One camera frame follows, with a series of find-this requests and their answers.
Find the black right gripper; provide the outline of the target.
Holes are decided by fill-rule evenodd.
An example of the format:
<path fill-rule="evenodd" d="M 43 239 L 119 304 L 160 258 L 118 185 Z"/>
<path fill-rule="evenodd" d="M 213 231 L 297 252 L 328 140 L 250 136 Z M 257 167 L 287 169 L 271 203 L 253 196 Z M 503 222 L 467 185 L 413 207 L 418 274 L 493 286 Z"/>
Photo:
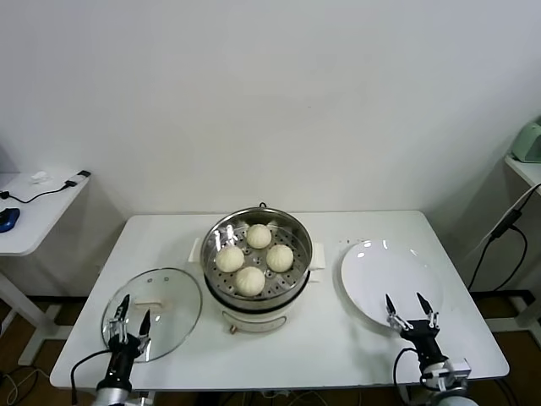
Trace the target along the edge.
<path fill-rule="evenodd" d="M 436 337 L 439 333 L 438 316 L 430 302 L 419 292 L 416 292 L 418 302 L 425 314 L 424 320 L 406 321 L 396 312 L 396 308 L 387 294 L 385 296 L 385 308 L 387 322 L 392 329 L 399 332 L 401 338 L 414 345 L 417 350 L 419 368 L 426 369 L 431 365 L 443 363 L 448 358 L 442 354 Z"/>

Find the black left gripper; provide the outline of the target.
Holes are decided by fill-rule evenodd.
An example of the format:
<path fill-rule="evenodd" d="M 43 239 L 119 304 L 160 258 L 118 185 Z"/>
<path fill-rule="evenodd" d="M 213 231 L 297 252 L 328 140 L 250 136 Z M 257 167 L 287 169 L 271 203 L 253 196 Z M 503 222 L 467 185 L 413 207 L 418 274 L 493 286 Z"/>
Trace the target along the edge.
<path fill-rule="evenodd" d="M 105 375 L 106 381 L 129 381 L 131 370 L 140 352 L 144 352 L 150 342 L 150 310 L 139 326 L 139 336 L 135 337 L 126 330 L 126 315 L 130 295 L 126 294 L 109 321 L 109 342 L 111 358 Z"/>

